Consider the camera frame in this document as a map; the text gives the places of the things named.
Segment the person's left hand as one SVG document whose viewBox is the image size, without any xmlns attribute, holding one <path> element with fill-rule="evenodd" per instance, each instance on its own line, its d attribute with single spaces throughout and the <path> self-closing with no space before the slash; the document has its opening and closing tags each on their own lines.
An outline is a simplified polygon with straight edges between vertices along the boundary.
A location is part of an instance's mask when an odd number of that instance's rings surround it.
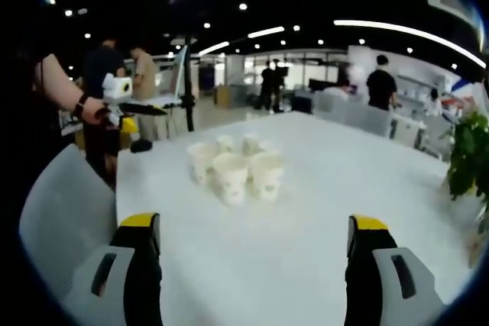
<svg viewBox="0 0 489 326">
<path fill-rule="evenodd" d="M 101 99 L 88 97 L 83 105 L 81 117 L 92 125 L 100 125 L 107 114 L 106 104 Z"/>
</svg>

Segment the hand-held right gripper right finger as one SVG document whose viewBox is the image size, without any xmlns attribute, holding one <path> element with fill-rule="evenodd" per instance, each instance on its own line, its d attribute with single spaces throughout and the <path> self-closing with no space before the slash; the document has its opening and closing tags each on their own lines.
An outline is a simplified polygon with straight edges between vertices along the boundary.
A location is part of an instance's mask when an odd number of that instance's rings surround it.
<svg viewBox="0 0 489 326">
<path fill-rule="evenodd" d="M 431 325 L 445 307 L 431 271 L 376 218 L 348 218 L 345 282 L 345 325 Z"/>
</svg>

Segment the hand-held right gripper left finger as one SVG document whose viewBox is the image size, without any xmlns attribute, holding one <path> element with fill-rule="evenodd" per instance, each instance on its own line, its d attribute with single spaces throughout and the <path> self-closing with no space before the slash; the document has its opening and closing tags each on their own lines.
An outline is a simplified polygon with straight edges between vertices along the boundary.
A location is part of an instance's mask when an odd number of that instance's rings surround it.
<svg viewBox="0 0 489 326">
<path fill-rule="evenodd" d="M 126 218 L 73 274 L 63 308 L 75 325 L 162 325 L 160 216 Z"/>
</svg>

